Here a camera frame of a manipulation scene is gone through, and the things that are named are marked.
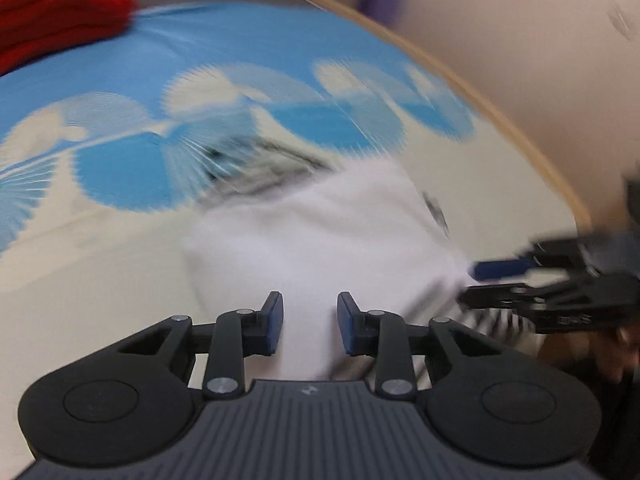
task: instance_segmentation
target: purple object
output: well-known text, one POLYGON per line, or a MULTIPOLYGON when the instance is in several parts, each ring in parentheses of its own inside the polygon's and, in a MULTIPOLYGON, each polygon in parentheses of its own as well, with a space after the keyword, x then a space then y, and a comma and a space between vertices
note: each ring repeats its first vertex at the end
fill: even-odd
POLYGON ((403 0, 360 0, 358 10, 372 20, 392 28, 395 25, 403 0))

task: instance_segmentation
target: human hand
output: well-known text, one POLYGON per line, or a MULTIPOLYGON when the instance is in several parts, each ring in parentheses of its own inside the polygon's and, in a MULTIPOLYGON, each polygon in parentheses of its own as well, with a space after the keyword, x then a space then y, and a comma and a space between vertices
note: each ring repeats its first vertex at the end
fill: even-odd
POLYGON ((591 353, 604 378, 619 383, 626 371, 639 365, 640 325, 625 326, 615 333, 591 332, 591 353))

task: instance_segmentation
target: folded red towel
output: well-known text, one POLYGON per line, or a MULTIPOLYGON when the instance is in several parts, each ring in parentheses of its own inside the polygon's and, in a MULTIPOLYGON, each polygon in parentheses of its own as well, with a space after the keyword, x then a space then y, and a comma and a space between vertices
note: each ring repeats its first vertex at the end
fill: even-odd
POLYGON ((134 6, 134 0, 0 0, 0 75, 123 32, 134 6))

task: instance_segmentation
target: ribbed gray panel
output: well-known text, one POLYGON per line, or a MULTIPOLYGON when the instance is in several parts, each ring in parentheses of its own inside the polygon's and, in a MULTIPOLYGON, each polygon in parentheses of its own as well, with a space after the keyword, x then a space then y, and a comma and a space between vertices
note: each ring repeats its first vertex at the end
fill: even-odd
POLYGON ((209 403, 191 431, 144 462, 79 470, 37 462, 20 480, 594 480, 578 463, 537 471, 477 463, 449 449, 412 404, 363 382, 258 381, 209 403))

